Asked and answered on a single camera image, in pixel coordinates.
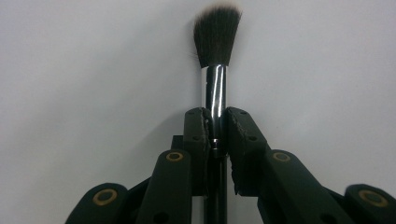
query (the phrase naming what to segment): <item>brush ferrule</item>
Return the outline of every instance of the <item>brush ferrule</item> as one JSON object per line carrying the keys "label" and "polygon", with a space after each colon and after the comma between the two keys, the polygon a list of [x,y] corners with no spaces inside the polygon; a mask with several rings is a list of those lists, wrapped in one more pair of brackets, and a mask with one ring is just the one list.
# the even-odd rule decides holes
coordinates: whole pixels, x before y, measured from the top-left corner
{"label": "brush ferrule", "polygon": [[202,69],[202,106],[210,111],[209,139],[216,158],[227,155],[224,146],[227,70],[228,66],[222,64]]}

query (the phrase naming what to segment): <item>black bristles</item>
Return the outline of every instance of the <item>black bristles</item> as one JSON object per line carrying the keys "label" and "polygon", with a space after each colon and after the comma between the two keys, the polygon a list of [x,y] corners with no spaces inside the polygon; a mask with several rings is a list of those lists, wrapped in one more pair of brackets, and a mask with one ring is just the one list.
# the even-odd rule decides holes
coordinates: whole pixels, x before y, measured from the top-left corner
{"label": "black bristles", "polygon": [[194,42],[201,67],[229,65],[241,12],[233,5],[216,5],[195,21]]}

